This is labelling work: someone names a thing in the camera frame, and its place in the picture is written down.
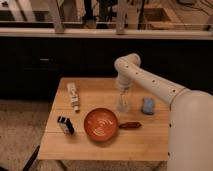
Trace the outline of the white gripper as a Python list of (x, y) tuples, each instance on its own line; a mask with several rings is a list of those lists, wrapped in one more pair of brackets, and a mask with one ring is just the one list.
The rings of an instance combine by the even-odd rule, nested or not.
[(127, 106), (128, 105), (125, 91), (127, 91), (130, 88), (130, 85), (131, 85), (131, 83), (130, 83), (129, 80), (121, 79), (120, 77), (116, 78), (116, 88), (119, 91), (121, 91), (121, 93), (120, 93), (120, 103), (123, 106)]

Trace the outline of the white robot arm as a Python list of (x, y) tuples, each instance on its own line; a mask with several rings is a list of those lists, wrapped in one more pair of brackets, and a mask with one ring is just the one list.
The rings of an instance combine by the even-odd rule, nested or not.
[(116, 59), (116, 83), (125, 92), (134, 81), (169, 106), (167, 171), (213, 171), (213, 95), (152, 74), (140, 64), (135, 53)]

